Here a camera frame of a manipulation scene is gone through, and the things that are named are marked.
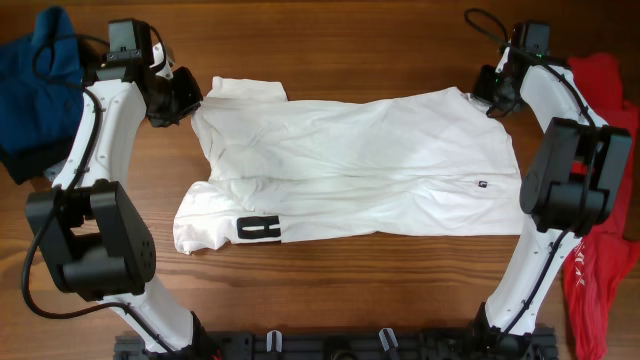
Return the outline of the white printed t-shirt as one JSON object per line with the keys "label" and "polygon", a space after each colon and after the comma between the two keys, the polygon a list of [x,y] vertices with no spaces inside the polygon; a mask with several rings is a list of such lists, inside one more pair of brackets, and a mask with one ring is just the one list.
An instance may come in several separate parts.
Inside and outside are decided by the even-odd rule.
{"label": "white printed t-shirt", "polygon": [[217,76],[192,127],[211,171],[174,218],[184,254],[523,227],[511,137],[455,87],[364,104],[293,101],[278,82]]}

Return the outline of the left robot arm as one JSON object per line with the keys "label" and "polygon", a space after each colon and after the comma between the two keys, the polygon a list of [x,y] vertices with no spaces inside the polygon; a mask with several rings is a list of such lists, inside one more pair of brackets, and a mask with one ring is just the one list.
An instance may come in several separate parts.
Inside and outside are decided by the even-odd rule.
{"label": "left robot arm", "polygon": [[134,18],[108,26],[107,52],[81,84],[84,107],[71,152],[52,188],[32,193],[26,216],[56,287],[111,309],[135,332],[118,359],[218,359],[219,346],[156,274],[153,236],[126,193],[139,125],[164,128],[199,107],[191,74],[172,59],[158,31]]}

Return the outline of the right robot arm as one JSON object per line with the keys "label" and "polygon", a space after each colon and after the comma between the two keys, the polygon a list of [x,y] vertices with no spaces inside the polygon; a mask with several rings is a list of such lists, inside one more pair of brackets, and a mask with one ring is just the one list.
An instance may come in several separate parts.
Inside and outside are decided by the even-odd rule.
{"label": "right robot arm", "polygon": [[597,115],[571,68],[550,56],[549,25],[527,21],[498,34],[471,26],[502,52],[483,68],[474,97],[502,115],[528,105],[544,138],[520,188],[515,252],[460,348],[475,359],[532,359],[553,344],[552,331],[535,331],[541,303],[569,253],[611,214],[632,138]]}

